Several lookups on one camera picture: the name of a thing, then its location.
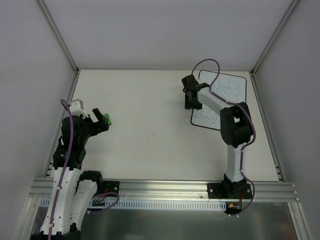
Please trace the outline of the green whiteboard eraser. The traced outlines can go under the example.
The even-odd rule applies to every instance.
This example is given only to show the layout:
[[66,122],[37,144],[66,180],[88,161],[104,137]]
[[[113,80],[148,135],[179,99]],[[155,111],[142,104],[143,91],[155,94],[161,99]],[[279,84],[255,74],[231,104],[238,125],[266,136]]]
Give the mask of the green whiteboard eraser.
[[110,126],[112,124],[110,115],[108,113],[105,113],[103,116],[107,119],[107,124]]

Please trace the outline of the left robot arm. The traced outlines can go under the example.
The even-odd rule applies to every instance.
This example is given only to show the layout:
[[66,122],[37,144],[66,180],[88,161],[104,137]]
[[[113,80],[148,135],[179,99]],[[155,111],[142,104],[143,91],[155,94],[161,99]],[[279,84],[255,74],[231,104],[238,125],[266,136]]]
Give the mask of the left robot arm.
[[89,138],[108,131],[108,119],[98,108],[94,122],[81,108],[70,104],[62,120],[62,135],[53,154],[53,187],[45,219],[32,240],[79,240],[81,226],[92,197],[104,192],[100,171],[82,171]]

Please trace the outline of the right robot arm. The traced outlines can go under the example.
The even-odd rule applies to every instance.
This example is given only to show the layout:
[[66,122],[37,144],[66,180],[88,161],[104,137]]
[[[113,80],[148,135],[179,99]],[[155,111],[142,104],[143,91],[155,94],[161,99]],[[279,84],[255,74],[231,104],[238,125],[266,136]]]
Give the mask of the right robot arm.
[[212,91],[212,85],[199,83],[194,75],[181,80],[185,94],[185,108],[199,110],[205,105],[219,115],[220,135],[227,145],[227,167],[223,181],[208,186],[209,198],[250,199],[251,186],[243,173],[244,148],[255,137],[248,105],[233,103]]

